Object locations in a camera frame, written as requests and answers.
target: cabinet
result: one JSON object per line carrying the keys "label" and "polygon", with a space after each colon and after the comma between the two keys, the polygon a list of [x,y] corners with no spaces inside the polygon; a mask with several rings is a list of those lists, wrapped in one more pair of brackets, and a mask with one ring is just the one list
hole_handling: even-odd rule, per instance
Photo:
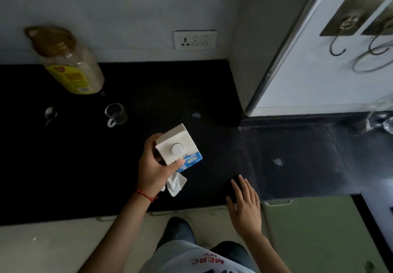
{"label": "cabinet", "polygon": [[[393,64],[368,74],[351,67],[373,37],[361,33],[392,1],[385,0],[354,35],[338,37],[334,48],[347,50],[334,57],[329,53],[334,37],[320,33],[344,0],[322,0],[252,116],[367,111],[391,96]],[[393,35],[378,37],[373,47],[386,42],[393,42]],[[393,47],[380,56],[367,56],[359,66],[372,69],[391,60]]]}
{"label": "cabinet", "polygon": [[388,270],[350,196],[297,198],[264,206],[277,253],[294,273]]}

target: granite countertop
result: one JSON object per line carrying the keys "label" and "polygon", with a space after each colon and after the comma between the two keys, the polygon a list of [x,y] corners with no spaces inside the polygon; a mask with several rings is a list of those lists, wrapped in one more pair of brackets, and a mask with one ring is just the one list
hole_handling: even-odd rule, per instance
{"label": "granite countertop", "polygon": [[[223,205],[238,174],[262,200],[364,192],[371,202],[372,185],[393,179],[393,137],[386,132],[356,136],[341,123],[238,127],[241,107],[226,61],[100,66],[104,93],[95,95],[68,93],[40,65],[0,67],[22,73],[18,82],[3,82],[18,89],[5,105],[11,167],[0,224],[117,214],[135,188],[145,139],[180,123],[203,160],[183,172],[188,181],[178,196],[160,193],[150,211]],[[104,110],[114,102],[129,118],[108,128]],[[58,116],[45,126],[50,106]]]}

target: white t-shirt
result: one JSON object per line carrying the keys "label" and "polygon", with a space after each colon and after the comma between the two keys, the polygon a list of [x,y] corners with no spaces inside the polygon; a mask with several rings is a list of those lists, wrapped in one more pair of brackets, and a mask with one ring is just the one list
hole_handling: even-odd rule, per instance
{"label": "white t-shirt", "polygon": [[161,246],[139,273],[255,273],[234,261],[183,240],[173,240]]}

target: white cap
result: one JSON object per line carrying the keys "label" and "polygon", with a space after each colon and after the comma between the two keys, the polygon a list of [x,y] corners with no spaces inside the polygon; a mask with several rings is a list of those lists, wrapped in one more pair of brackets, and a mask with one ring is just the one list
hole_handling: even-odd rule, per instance
{"label": "white cap", "polygon": [[171,152],[172,152],[173,155],[179,156],[179,155],[182,155],[183,149],[184,149],[183,145],[177,142],[177,143],[172,145]]}

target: hand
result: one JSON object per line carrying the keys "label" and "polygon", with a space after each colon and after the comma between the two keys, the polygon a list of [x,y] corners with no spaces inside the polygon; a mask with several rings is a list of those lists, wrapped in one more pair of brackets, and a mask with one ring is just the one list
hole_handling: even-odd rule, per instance
{"label": "hand", "polygon": [[150,197],[155,197],[168,178],[185,162],[184,159],[179,159],[167,166],[157,162],[153,156],[153,149],[155,140],[161,135],[162,133],[156,133],[146,140],[142,157],[139,160],[138,188]]}
{"label": "hand", "polygon": [[235,231],[245,239],[262,234],[261,205],[257,192],[251,187],[247,179],[239,175],[242,191],[235,181],[231,180],[232,187],[236,194],[236,209],[229,196],[226,197],[228,212]]}

